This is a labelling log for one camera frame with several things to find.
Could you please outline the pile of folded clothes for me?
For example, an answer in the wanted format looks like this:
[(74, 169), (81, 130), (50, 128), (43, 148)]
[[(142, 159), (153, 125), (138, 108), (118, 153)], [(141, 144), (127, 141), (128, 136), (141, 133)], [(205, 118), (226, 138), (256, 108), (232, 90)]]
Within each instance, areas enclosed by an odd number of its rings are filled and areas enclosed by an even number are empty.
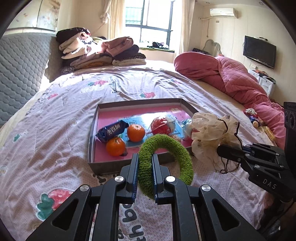
[(145, 65), (146, 56), (131, 37), (107, 40), (92, 37), (88, 29), (70, 28), (56, 33), (62, 52), (61, 74), (103, 66)]

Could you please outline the painted wall panel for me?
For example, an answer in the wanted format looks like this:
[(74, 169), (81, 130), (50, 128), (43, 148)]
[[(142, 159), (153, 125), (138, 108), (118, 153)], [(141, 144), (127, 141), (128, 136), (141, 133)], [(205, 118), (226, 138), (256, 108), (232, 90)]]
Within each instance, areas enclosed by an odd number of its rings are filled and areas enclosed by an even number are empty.
[(57, 29), (60, 0), (32, 0), (10, 23), (8, 29), (41, 28)]

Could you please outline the cream lace scrunchie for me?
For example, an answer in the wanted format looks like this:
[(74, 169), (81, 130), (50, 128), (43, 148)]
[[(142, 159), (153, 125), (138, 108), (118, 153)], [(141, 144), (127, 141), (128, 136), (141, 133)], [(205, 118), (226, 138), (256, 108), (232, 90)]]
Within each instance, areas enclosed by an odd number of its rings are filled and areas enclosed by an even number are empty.
[(218, 156), (217, 148), (219, 145), (228, 145), (241, 149), (239, 121), (229, 114), (219, 118), (212, 113), (195, 113), (192, 126), (196, 130), (191, 134), (192, 152), (199, 161), (211, 171), (220, 174), (238, 170), (239, 164)]

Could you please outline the window with dark frame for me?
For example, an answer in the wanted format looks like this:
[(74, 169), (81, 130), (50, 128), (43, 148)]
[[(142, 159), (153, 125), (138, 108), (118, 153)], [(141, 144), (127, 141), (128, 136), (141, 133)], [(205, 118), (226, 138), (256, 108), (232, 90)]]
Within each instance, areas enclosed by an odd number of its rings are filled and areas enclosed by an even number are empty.
[(125, 1), (125, 34), (134, 42), (170, 45), (174, 1)]

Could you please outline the black wall television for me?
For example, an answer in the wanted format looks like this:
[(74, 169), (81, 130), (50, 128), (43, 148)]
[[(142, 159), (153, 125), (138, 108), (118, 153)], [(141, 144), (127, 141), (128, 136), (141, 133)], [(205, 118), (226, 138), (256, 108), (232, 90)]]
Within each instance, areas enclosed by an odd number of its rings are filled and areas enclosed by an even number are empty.
[(268, 68), (275, 68), (276, 46), (259, 38), (244, 37), (243, 56)]

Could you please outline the grey shallow cardboard box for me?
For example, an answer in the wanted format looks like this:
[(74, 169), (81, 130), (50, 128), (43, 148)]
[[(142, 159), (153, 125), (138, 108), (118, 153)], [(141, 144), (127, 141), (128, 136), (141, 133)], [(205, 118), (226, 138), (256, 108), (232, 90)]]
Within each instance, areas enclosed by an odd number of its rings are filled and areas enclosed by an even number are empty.
[(98, 104), (90, 131), (88, 164), (96, 175), (116, 173), (157, 133), (174, 138), (191, 151), (185, 124), (195, 113), (197, 110), (181, 98)]

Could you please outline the grey quilted headboard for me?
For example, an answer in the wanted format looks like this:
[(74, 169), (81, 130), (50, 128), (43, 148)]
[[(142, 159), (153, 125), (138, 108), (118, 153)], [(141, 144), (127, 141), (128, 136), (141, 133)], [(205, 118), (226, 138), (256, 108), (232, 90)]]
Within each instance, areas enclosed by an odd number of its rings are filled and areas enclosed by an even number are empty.
[(1, 38), (1, 126), (47, 83), (60, 76), (54, 34), (16, 33)]

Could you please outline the cream left curtain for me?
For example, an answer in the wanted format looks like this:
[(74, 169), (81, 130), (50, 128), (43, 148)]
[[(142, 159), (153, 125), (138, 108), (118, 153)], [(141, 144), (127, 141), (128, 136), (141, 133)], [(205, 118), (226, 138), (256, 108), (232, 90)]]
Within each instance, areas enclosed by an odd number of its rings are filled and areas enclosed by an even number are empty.
[(102, 24), (108, 25), (108, 39), (125, 35), (125, 0), (104, 0), (100, 16)]

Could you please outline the white air conditioner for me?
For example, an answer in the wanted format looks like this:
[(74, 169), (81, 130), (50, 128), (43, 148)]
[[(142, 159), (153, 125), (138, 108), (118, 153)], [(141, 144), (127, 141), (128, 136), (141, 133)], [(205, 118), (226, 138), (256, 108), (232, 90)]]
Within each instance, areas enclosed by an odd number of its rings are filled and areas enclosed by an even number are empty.
[(238, 11), (235, 8), (213, 8), (210, 9), (210, 16), (238, 18)]

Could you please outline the orange tangerine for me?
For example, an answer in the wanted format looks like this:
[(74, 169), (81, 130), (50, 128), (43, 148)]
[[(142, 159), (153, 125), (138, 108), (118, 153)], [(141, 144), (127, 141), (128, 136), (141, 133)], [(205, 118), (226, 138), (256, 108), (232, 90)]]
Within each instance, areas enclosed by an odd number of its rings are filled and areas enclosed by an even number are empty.
[(125, 142), (120, 137), (114, 137), (106, 143), (106, 151), (113, 157), (121, 156), (125, 152)]

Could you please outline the dark items on windowsill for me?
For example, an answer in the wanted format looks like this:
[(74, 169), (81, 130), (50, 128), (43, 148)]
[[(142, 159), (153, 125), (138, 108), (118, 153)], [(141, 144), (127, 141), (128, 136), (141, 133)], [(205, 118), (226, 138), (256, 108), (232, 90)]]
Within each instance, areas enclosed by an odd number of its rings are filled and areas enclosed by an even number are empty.
[(159, 42), (152, 42), (150, 46), (147, 46), (148, 48), (154, 48), (154, 49), (162, 49), (162, 50), (169, 50), (169, 47), (164, 45), (163, 43)]

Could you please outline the red toy egg packet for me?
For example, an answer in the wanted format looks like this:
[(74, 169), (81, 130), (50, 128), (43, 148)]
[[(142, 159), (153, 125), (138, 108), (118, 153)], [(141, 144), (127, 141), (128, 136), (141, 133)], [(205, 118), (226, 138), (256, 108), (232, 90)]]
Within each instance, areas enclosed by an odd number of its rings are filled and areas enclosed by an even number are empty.
[(150, 128), (153, 135), (170, 135), (175, 131), (175, 126), (175, 120), (173, 118), (161, 116), (152, 121)]

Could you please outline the blue cookie packet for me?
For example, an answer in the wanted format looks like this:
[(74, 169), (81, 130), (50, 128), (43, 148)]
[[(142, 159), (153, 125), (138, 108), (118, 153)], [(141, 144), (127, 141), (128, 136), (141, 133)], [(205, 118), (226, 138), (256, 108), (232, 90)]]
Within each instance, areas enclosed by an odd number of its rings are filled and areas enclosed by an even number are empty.
[(101, 128), (95, 135), (101, 142), (106, 143), (115, 136), (123, 133), (129, 124), (123, 120), (107, 125)]

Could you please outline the pink quilted blanket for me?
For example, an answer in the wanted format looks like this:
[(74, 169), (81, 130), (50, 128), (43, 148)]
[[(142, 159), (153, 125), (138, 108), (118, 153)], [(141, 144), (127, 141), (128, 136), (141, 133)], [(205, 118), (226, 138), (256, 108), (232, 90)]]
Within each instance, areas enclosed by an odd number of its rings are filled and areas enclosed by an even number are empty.
[(253, 108), (269, 127), (278, 147), (285, 148), (285, 115), (281, 105), (271, 101), (256, 78), (240, 62), (198, 52), (185, 52), (174, 60), (175, 71), (192, 80), (202, 80), (227, 94), (245, 108)]

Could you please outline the green fuzzy scrunchie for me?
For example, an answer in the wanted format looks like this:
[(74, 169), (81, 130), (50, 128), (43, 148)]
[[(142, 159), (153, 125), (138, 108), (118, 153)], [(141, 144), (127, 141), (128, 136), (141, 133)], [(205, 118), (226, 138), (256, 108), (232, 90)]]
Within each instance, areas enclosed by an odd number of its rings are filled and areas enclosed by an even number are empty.
[(160, 154), (161, 164), (177, 162), (180, 169), (179, 179), (191, 185), (194, 177), (192, 158), (188, 150), (177, 140), (163, 134), (156, 134), (145, 140), (138, 152), (138, 184), (142, 193), (153, 199), (154, 178), (152, 174), (152, 156), (157, 150), (164, 149)]

